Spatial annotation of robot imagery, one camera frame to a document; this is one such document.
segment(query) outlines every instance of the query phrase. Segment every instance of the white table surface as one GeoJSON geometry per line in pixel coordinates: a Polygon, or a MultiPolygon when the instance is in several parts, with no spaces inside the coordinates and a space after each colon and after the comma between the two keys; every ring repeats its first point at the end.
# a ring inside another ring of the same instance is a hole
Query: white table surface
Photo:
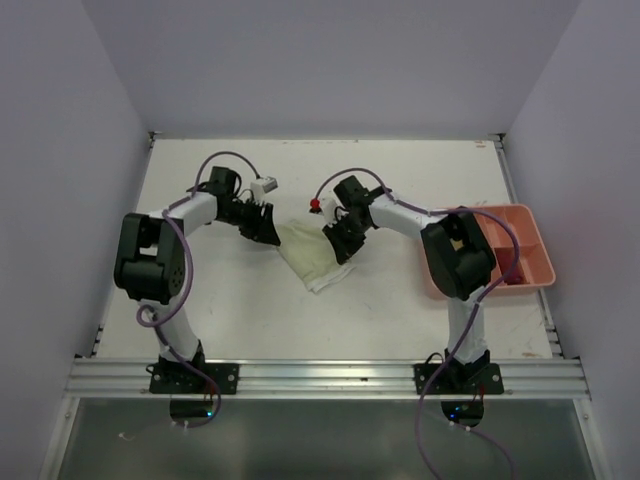
{"type": "MultiPolygon", "coordinates": [[[[204,158],[218,150],[242,153],[261,174],[278,179],[279,188],[268,196],[276,223],[296,218],[320,226],[321,218],[307,213],[309,200],[325,178],[350,166],[373,169],[426,207],[509,201],[490,142],[158,140],[136,211],[183,196],[204,158]]],[[[226,157],[217,164],[238,171],[245,185],[252,178],[240,160],[226,157]]],[[[364,174],[358,177],[375,186],[364,174]]],[[[195,283],[187,314],[207,358],[416,359],[446,346],[446,302],[426,296],[416,245],[398,233],[369,232],[353,258],[355,270],[317,295],[307,292],[275,248],[242,238],[235,227],[214,223],[189,242],[195,283]]],[[[485,304],[493,358],[552,356],[534,295],[485,304]]],[[[114,288],[99,357],[157,356],[156,339],[136,323],[135,311],[135,302],[114,288]]]]}

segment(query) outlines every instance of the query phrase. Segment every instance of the gray wall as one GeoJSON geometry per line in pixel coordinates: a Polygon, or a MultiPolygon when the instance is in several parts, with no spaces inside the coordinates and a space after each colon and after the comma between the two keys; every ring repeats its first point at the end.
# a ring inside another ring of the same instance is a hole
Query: gray wall
{"type": "Polygon", "coordinates": [[[133,104],[195,135],[505,132],[579,0],[84,0],[133,104]]]}
{"type": "Polygon", "coordinates": [[[640,475],[639,21],[637,0],[584,0],[507,136],[558,272],[560,339],[621,479],[640,475]]]}
{"type": "Polygon", "coordinates": [[[145,129],[78,0],[0,14],[0,476],[33,479],[99,322],[145,129]]]}

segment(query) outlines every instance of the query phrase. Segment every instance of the purple cable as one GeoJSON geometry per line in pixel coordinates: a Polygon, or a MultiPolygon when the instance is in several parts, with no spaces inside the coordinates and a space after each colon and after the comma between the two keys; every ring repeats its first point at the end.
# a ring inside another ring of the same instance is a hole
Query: purple cable
{"type": "Polygon", "coordinates": [[[185,257],[186,257],[186,260],[187,260],[187,282],[186,282],[186,285],[185,285],[185,288],[184,288],[184,292],[183,292],[182,296],[180,297],[180,300],[178,300],[178,302],[174,305],[174,307],[169,311],[169,313],[167,313],[167,315],[164,318],[157,319],[157,320],[151,320],[151,321],[146,321],[144,318],[142,318],[142,315],[143,315],[144,312],[150,312],[152,314],[152,318],[155,317],[155,312],[154,312],[154,309],[153,309],[153,307],[151,305],[141,305],[138,308],[138,311],[136,312],[136,321],[143,327],[155,329],[156,335],[160,339],[160,342],[166,348],[169,349],[169,353],[171,353],[171,355],[173,355],[176,358],[176,360],[178,360],[178,362],[180,362],[180,364],[182,364],[182,366],[184,368],[189,370],[194,375],[198,375],[199,377],[203,378],[205,380],[205,382],[207,382],[209,385],[211,385],[211,387],[216,392],[217,402],[216,402],[215,410],[212,413],[212,416],[209,417],[208,419],[206,419],[204,422],[200,422],[198,424],[193,425],[193,428],[201,427],[203,425],[206,425],[207,423],[209,423],[211,420],[213,420],[218,415],[218,412],[220,411],[220,407],[222,406],[222,397],[220,395],[220,388],[218,387],[216,382],[209,375],[206,375],[204,372],[201,372],[200,370],[195,368],[193,365],[191,365],[187,361],[186,358],[184,358],[182,355],[180,355],[175,350],[175,348],[173,348],[169,344],[169,342],[167,341],[166,337],[164,336],[164,334],[162,333],[162,331],[159,328],[162,325],[164,325],[165,323],[167,323],[169,320],[171,320],[173,317],[175,317],[175,315],[178,313],[178,311],[184,306],[184,304],[187,301],[187,298],[189,298],[189,294],[191,293],[191,287],[193,286],[193,255],[191,253],[191,249],[189,248],[189,243],[187,242],[187,239],[184,236],[184,233],[182,232],[182,229],[169,216],[169,212],[171,210],[173,210],[174,208],[177,208],[180,205],[188,202],[189,200],[191,200],[196,195],[196,193],[198,192],[198,185],[200,184],[200,178],[202,177],[202,172],[204,171],[204,169],[206,168],[206,166],[209,164],[209,162],[211,160],[213,160],[214,158],[219,157],[221,155],[231,155],[231,156],[240,158],[241,160],[244,160],[244,162],[247,165],[249,165],[251,170],[253,170],[253,173],[255,173],[256,178],[260,178],[260,174],[258,173],[258,170],[253,165],[253,163],[251,163],[251,161],[248,158],[246,158],[245,156],[240,155],[239,153],[236,153],[236,152],[231,152],[231,151],[216,152],[216,153],[208,156],[204,160],[204,162],[202,162],[202,165],[200,166],[200,169],[198,170],[198,174],[196,175],[196,183],[194,185],[193,191],[191,192],[191,195],[187,196],[187,197],[184,197],[184,198],[181,198],[177,202],[174,202],[171,205],[169,205],[169,207],[167,209],[162,211],[162,218],[169,224],[169,226],[173,229],[173,231],[175,232],[176,236],[178,237],[178,240],[180,241],[180,243],[182,244],[182,248],[184,249],[185,257]]]}
{"type": "MultiPolygon", "coordinates": [[[[507,235],[509,235],[509,238],[511,239],[511,242],[513,243],[514,256],[513,256],[513,261],[511,262],[511,265],[502,274],[502,276],[500,278],[498,278],[496,281],[491,283],[478,296],[478,298],[476,299],[476,303],[475,303],[473,309],[471,310],[471,315],[469,315],[469,321],[467,322],[467,325],[465,326],[464,330],[462,331],[462,334],[460,335],[460,338],[456,342],[455,346],[451,349],[451,351],[449,352],[449,355],[444,360],[444,362],[442,362],[440,364],[440,366],[436,369],[436,371],[433,372],[433,374],[429,377],[429,379],[427,380],[427,383],[425,384],[424,388],[422,389],[422,392],[420,393],[420,398],[418,400],[418,408],[416,410],[416,418],[415,418],[415,423],[414,423],[414,433],[415,433],[415,437],[416,437],[416,443],[418,445],[418,451],[420,452],[420,456],[422,457],[422,460],[424,461],[425,465],[429,468],[431,473],[437,479],[441,480],[442,476],[438,473],[438,471],[435,468],[435,466],[433,465],[432,461],[429,459],[429,456],[427,455],[427,452],[425,451],[424,447],[422,446],[422,433],[420,431],[420,419],[422,417],[422,410],[424,408],[425,396],[426,396],[427,392],[429,391],[429,388],[431,387],[431,385],[433,385],[433,382],[435,381],[435,379],[438,378],[438,375],[440,375],[449,366],[449,364],[453,360],[455,354],[458,352],[458,350],[462,346],[462,343],[464,342],[465,338],[467,337],[467,335],[471,331],[471,328],[473,327],[473,323],[474,323],[474,321],[475,321],[475,319],[476,319],[476,317],[478,315],[478,310],[480,308],[480,302],[482,302],[482,300],[484,300],[484,298],[489,293],[491,293],[491,291],[494,288],[496,288],[504,280],[509,278],[509,276],[516,270],[516,268],[518,266],[518,261],[520,260],[520,245],[518,243],[518,239],[516,238],[516,235],[513,233],[513,231],[509,227],[509,225],[505,221],[503,221],[500,217],[497,217],[496,215],[493,215],[492,213],[489,213],[489,212],[484,211],[484,210],[475,209],[475,208],[467,208],[467,207],[454,208],[454,209],[450,209],[450,210],[431,210],[431,211],[430,210],[425,210],[423,208],[417,207],[417,206],[412,205],[412,204],[410,204],[408,202],[405,202],[403,200],[396,199],[391,194],[391,190],[386,186],[386,184],[384,183],[382,178],[378,174],[376,174],[375,172],[369,170],[368,168],[352,167],[352,168],[346,168],[346,169],[341,170],[341,171],[339,171],[337,173],[334,173],[327,180],[325,180],[322,183],[322,185],[320,185],[320,188],[318,188],[318,191],[316,192],[315,198],[319,199],[320,194],[322,193],[322,190],[327,186],[327,184],[331,180],[333,180],[333,179],[335,179],[335,178],[337,178],[337,177],[339,177],[341,175],[344,175],[345,173],[350,173],[350,172],[363,172],[363,173],[366,173],[368,175],[371,175],[380,184],[380,186],[382,187],[382,190],[384,191],[384,194],[387,197],[389,197],[391,200],[393,200],[398,205],[401,205],[401,206],[403,206],[405,208],[408,208],[409,210],[412,210],[414,212],[417,212],[417,213],[420,213],[420,214],[423,214],[423,215],[434,216],[434,215],[450,215],[450,214],[457,214],[457,213],[472,213],[472,214],[482,215],[482,216],[485,216],[487,218],[490,218],[491,220],[496,222],[498,225],[500,225],[500,227],[502,227],[504,229],[504,231],[507,233],[507,235]]],[[[462,425],[458,425],[458,427],[460,427],[462,429],[465,429],[465,427],[462,426],[462,425]]],[[[498,448],[498,450],[500,450],[502,452],[502,454],[505,456],[505,458],[509,462],[509,469],[510,469],[510,473],[511,473],[511,479],[512,480],[515,479],[516,478],[515,462],[514,462],[513,458],[511,457],[511,454],[507,451],[507,449],[505,447],[503,447],[500,443],[498,443],[496,440],[494,440],[492,437],[487,435],[486,433],[482,433],[482,432],[477,431],[477,430],[471,430],[471,431],[475,435],[477,435],[477,436],[485,439],[486,441],[490,442],[491,444],[493,444],[496,448],[498,448]]]]}
{"type": "Polygon", "coordinates": [[[180,229],[178,224],[169,216],[170,210],[173,210],[174,208],[188,202],[189,200],[190,197],[181,198],[177,202],[169,205],[169,208],[162,211],[162,218],[165,219],[165,221],[176,233],[176,235],[178,236],[178,240],[180,241],[180,243],[182,244],[182,248],[184,249],[185,257],[187,259],[187,284],[184,287],[184,292],[182,294],[182,297],[180,297],[180,300],[178,300],[178,302],[173,306],[169,313],[167,313],[167,315],[165,315],[163,318],[160,318],[158,320],[146,321],[144,318],[142,318],[142,314],[144,312],[153,312],[153,307],[151,305],[140,305],[140,308],[138,308],[138,311],[136,312],[136,321],[143,327],[158,328],[167,323],[169,320],[176,316],[176,313],[178,313],[178,311],[184,306],[187,298],[189,297],[189,294],[191,293],[191,287],[193,286],[193,255],[191,254],[189,243],[182,233],[182,230],[180,229]]]}
{"type": "Polygon", "coordinates": [[[193,197],[196,192],[198,191],[198,185],[200,185],[200,177],[202,177],[202,172],[204,172],[204,169],[206,168],[206,166],[209,164],[209,162],[211,160],[213,160],[216,157],[220,157],[222,155],[231,155],[232,157],[236,157],[239,158],[240,160],[243,160],[247,165],[249,165],[249,168],[251,170],[253,170],[253,173],[256,175],[256,178],[260,178],[260,174],[258,173],[258,170],[256,169],[256,167],[253,165],[253,163],[251,163],[251,161],[245,157],[244,155],[240,155],[239,153],[236,152],[231,152],[228,150],[223,150],[220,152],[216,152],[212,155],[209,155],[204,162],[202,162],[202,165],[200,165],[200,169],[198,170],[198,174],[196,175],[196,183],[193,186],[193,192],[191,192],[191,196],[193,197]]]}
{"type": "Polygon", "coordinates": [[[201,372],[200,370],[195,368],[193,365],[191,365],[188,362],[188,360],[186,358],[184,358],[182,355],[180,355],[175,350],[175,348],[173,348],[171,345],[169,345],[169,342],[167,341],[167,338],[164,336],[164,334],[162,333],[162,331],[159,328],[155,328],[155,331],[156,331],[156,335],[158,336],[158,339],[160,340],[160,342],[165,347],[167,347],[169,349],[169,353],[171,353],[171,355],[173,355],[176,358],[176,360],[178,360],[178,362],[180,362],[180,364],[184,368],[189,370],[194,375],[197,375],[200,378],[204,379],[204,381],[206,383],[208,383],[213,388],[213,391],[215,391],[216,400],[217,401],[216,401],[215,409],[213,410],[213,413],[211,414],[211,416],[206,418],[202,422],[198,422],[198,423],[195,423],[193,425],[189,425],[188,428],[198,428],[198,427],[203,427],[204,425],[207,425],[211,420],[213,420],[214,418],[216,418],[218,416],[218,412],[220,411],[220,408],[222,407],[222,396],[220,395],[220,387],[218,386],[218,384],[215,382],[215,380],[213,378],[211,378],[209,375],[207,375],[204,372],[201,372]]]}

